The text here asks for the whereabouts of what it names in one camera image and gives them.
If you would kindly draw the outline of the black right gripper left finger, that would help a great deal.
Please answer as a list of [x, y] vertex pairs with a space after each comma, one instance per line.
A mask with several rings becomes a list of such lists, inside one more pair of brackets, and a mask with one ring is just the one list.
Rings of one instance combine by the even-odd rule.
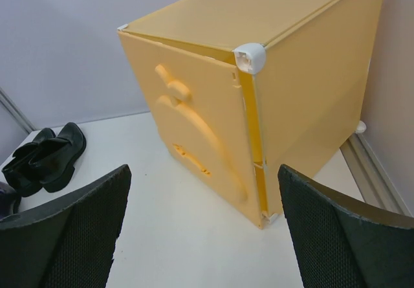
[[105, 287], [127, 207], [124, 164], [1, 220], [2, 287]]

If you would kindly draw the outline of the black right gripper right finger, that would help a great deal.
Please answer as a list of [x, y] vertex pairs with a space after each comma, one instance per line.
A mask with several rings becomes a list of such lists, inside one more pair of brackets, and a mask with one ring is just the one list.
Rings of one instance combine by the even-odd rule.
[[413, 218], [324, 186], [285, 164], [283, 211], [304, 287], [412, 287]]

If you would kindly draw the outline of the yellow cabinet door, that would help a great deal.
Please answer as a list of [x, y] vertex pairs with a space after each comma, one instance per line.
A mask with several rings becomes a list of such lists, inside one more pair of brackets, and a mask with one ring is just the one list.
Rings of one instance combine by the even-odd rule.
[[217, 52], [119, 32], [158, 133], [171, 155], [261, 225], [243, 90]]

